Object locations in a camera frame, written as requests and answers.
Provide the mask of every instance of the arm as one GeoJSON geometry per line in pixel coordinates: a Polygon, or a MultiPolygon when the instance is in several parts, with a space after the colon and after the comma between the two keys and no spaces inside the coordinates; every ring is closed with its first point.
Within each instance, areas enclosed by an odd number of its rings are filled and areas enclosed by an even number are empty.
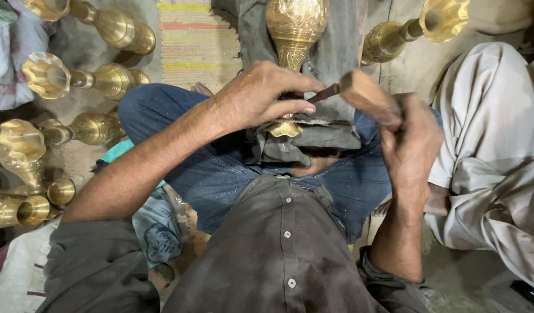
{"type": "Polygon", "coordinates": [[[429,197],[427,180],[443,132],[429,107],[417,96],[402,100],[404,130],[379,128],[382,151],[393,186],[393,203],[377,231],[369,259],[376,267],[413,282],[423,281],[420,234],[423,205],[429,197]]]}
{"type": "Polygon", "coordinates": [[[218,94],[197,104],[166,129],[141,142],[97,174],[71,202],[63,222],[131,217],[161,179],[201,146],[291,112],[311,114],[305,100],[276,101],[288,91],[324,85],[263,61],[250,66],[218,94]]]}
{"type": "Polygon", "coordinates": [[[147,262],[131,223],[123,219],[207,142],[287,113],[315,110],[305,100],[277,101],[280,94],[323,89],[312,77],[255,63],[217,95],[112,162],[76,196],[51,235],[44,269],[47,298],[38,312],[158,312],[147,262]]]}
{"type": "Polygon", "coordinates": [[[393,199],[373,245],[361,249],[361,267],[369,293],[389,312],[429,312],[419,283],[423,282],[420,233],[429,196],[427,179],[443,133],[429,107],[415,95],[405,96],[402,105],[402,131],[393,133],[379,125],[393,199]]]}

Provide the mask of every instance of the woven rug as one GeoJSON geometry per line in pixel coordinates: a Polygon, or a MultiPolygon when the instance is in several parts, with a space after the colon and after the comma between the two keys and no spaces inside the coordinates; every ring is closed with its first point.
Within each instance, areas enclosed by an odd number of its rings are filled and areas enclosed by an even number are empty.
{"type": "Polygon", "coordinates": [[[218,92],[242,69],[236,19],[212,11],[210,0],[160,0],[163,83],[218,92]]]}

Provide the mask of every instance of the engraved pattern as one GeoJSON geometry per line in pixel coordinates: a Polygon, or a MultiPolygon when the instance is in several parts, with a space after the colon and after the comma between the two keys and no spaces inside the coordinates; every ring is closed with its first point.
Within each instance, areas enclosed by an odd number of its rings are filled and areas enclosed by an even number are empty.
{"type": "Polygon", "coordinates": [[[271,0],[267,28],[276,43],[279,65],[299,71],[309,47],[327,26],[328,0],[271,0]]]}
{"type": "Polygon", "coordinates": [[[299,72],[304,61],[305,54],[311,45],[303,46],[278,46],[278,64],[282,68],[299,72]]]}

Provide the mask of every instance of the brass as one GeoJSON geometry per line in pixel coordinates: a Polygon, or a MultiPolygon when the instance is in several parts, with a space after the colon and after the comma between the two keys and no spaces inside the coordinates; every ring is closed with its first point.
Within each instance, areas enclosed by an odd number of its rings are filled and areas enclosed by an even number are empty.
{"type": "Polygon", "coordinates": [[[395,59],[407,42],[421,35],[434,42],[449,41],[468,23],[470,0],[426,0],[419,18],[405,24],[383,22],[365,38],[361,63],[371,65],[395,59]]]}
{"type": "Polygon", "coordinates": [[[68,204],[74,198],[76,188],[69,179],[59,178],[53,181],[47,189],[48,200],[57,205],[68,204]]]}
{"type": "Polygon", "coordinates": [[[43,196],[0,194],[0,228],[40,224],[48,216],[49,202],[43,196]]]}
{"type": "Polygon", "coordinates": [[[21,185],[15,189],[0,189],[0,194],[18,194],[20,196],[34,196],[30,195],[30,189],[27,185],[21,185]]]}
{"type": "Polygon", "coordinates": [[[50,211],[50,204],[44,196],[30,196],[20,204],[18,223],[22,226],[38,225],[44,221],[50,211]]]}
{"type": "MultiPolygon", "coordinates": [[[[329,0],[270,0],[265,11],[267,29],[275,41],[278,64],[299,72],[309,48],[328,23],[329,0]]],[[[293,114],[283,118],[293,119],[293,114]]],[[[303,129],[295,123],[275,122],[265,128],[275,137],[295,137],[303,129]]]]}
{"type": "Polygon", "coordinates": [[[105,145],[125,136],[117,116],[99,112],[84,112],[68,126],[73,139],[88,145],[105,145]]]}
{"type": "Polygon", "coordinates": [[[116,63],[103,64],[95,72],[70,71],[62,61],[47,52],[34,52],[21,66],[28,87],[45,99],[58,99],[67,95],[70,87],[95,88],[111,100],[120,100],[128,90],[143,83],[149,77],[142,71],[129,70],[116,63]]]}
{"type": "Polygon", "coordinates": [[[42,156],[47,151],[43,134],[24,120],[13,119],[0,125],[0,163],[18,175],[31,194],[43,194],[42,156]]]}
{"type": "Polygon", "coordinates": [[[155,49],[156,39],[151,28],[117,8],[97,10],[89,2],[80,0],[24,0],[24,4],[46,21],[56,21],[70,14],[83,24],[94,26],[101,38],[113,47],[141,55],[155,49]]]}

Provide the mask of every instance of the concrete floor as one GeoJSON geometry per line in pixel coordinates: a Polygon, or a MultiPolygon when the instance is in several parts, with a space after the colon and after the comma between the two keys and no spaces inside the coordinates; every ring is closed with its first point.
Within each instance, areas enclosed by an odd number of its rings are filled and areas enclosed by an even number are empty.
{"type": "MultiPolygon", "coordinates": [[[[93,27],[83,25],[73,17],[63,17],[61,27],[52,38],[49,52],[62,59],[66,67],[74,70],[94,70],[99,65],[115,61],[137,68],[149,75],[152,82],[160,82],[161,32],[158,29],[159,13],[154,0],[90,0],[97,8],[114,5],[130,12],[136,19],[151,26],[157,36],[155,51],[145,57],[130,56],[107,46],[93,27]]],[[[370,0],[366,29],[387,19],[405,22],[419,15],[423,0],[370,0]]],[[[522,41],[522,33],[494,37],[467,27],[460,35],[447,43],[437,44],[421,38],[409,43],[405,51],[393,62],[364,68],[376,81],[390,92],[419,92],[430,101],[434,85],[445,64],[459,53],[477,43],[506,41],[515,47],[522,41]]],[[[70,94],[58,100],[37,98],[33,103],[15,110],[0,113],[0,123],[10,118],[22,118],[33,123],[47,118],[57,118],[68,125],[83,111],[108,112],[118,103],[103,98],[96,90],[72,89],[70,94]]],[[[77,141],[52,147],[48,152],[48,179],[70,178],[81,188],[92,176],[90,170],[107,147],[88,146],[77,141]]],[[[0,167],[0,188],[15,187],[18,178],[0,167]]],[[[502,264],[498,256],[487,251],[454,251],[441,245],[431,245],[430,233],[425,231],[429,252],[424,255],[424,273],[427,283],[437,293],[431,298],[433,312],[534,312],[534,308],[508,288],[515,277],[502,264]]]]}

